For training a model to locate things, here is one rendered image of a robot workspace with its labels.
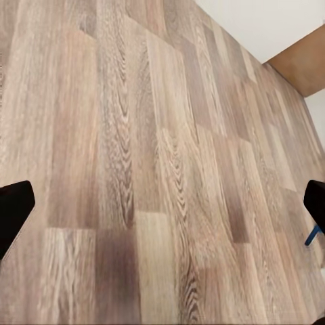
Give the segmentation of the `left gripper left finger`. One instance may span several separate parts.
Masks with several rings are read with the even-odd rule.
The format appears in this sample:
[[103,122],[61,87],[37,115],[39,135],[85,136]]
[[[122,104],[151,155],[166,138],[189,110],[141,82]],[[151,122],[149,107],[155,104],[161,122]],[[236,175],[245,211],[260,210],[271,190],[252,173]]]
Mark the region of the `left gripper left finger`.
[[29,180],[0,188],[0,262],[34,206]]

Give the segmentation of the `sandal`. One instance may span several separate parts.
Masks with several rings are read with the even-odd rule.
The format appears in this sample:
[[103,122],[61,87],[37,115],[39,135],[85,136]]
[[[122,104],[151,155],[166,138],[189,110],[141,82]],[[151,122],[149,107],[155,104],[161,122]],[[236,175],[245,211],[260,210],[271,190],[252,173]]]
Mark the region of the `sandal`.
[[321,230],[321,228],[318,226],[318,224],[316,224],[316,226],[314,226],[314,229],[311,231],[309,237],[307,237],[306,241],[305,241],[305,245],[309,246],[310,242],[313,240],[313,238],[315,237],[315,235],[320,232],[323,233],[323,231]]

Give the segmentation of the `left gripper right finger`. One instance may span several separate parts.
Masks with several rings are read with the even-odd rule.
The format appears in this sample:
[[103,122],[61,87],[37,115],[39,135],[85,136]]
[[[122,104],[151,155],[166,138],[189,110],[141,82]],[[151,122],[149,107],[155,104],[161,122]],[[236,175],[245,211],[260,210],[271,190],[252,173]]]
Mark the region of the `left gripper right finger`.
[[303,203],[325,235],[325,183],[310,180]]

